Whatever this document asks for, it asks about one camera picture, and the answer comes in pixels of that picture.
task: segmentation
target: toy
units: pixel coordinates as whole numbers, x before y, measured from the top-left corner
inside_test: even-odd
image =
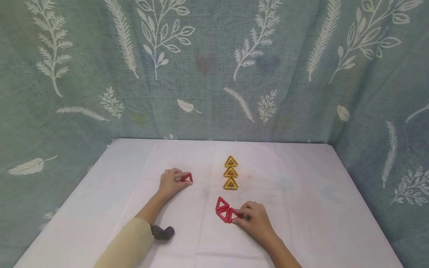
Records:
[[[216,204],[216,211],[224,209],[224,208],[229,208],[230,205],[222,198],[219,196],[218,198],[218,203]]]
[[[229,208],[223,208],[223,209],[220,209],[220,210],[218,210],[218,211],[216,211],[216,214],[225,222],[225,223],[228,223],[228,217],[229,217],[229,214],[230,214],[230,209]]]
[[[225,167],[226,168],[228,168],[230,166],[232,166],[232,167],[238,166],[237,161],[232,156],[229,156],[228,160],[225,162]]]
[[[232,222],[233,222],[233,219],[236,219],[236,218],[240,218],[240,219],[242,219],[243,217],[242,217],[240,214],[238,214],[238,213],[235,211],[235,209],[230,208],[230,212],[228,213],[228,223],[232,223]]]
[[[238,177],[238,174],[237,174],[237,172],[236,172],[236,170],[233,168],[233,167],[229,167],[228,169],[227,169],[227,171],[225,171],[225,173],[224,173],[224,177],[233,177],[233,178],[236,178],[236,177]]]
[[[233,177],[230,177],[227,182],[224,184],[225,190],[237,190],[239,186],[237,185],[236,181]]]
[[[185,182],[185,181],[193,182],[193,180],[192,180],[192,174],[189,173],[188,175],[186,175],[185,177],[183,177],[180,181],[181,182]]]

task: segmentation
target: fabric backdrop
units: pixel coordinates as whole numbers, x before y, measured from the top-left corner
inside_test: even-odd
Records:
[[[428,12],[427,0],[1,1],[0,266],[127,137],[332,144],[404,267],[429,267]]]

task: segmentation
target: white tablecloth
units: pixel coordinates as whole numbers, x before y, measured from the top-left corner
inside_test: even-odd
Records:
[[[224,163],[238,162],[239,189],[224,190]],[[329,145],[117,139],[31,244],[17,268],[90,268],[156,192],[165,169],[194,184],[161,212],[173,239],[155,242],[141,267],[273,267],[265,251],[215,213],[263,203],[304,268],[401,268],[370,210]]]

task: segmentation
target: sleeve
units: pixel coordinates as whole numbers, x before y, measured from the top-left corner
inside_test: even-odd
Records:
[[[110,242],[94,268],[135,268],[153,241],[151,226],[142,219],[133,218]]]

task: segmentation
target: hand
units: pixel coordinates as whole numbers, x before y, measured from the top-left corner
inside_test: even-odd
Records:
[[[158,189],[157,195],[161,196],[166,201],[173,198],[178,192],[192,185],[190,181],[177,181],[177,179],[183,178],[188,174],[189,172],[182,172],[180,169],[176,168],[167,169],[164,174],[161,175],[160,188]]]
[[[249,216],[250,220],[235,218],[233,223],[240,226],[263,246],[266,246],[267,243],[277,237],[263,204],[247,201],[242,205],[241,209],[236,209],[235,211],[238,214]]]

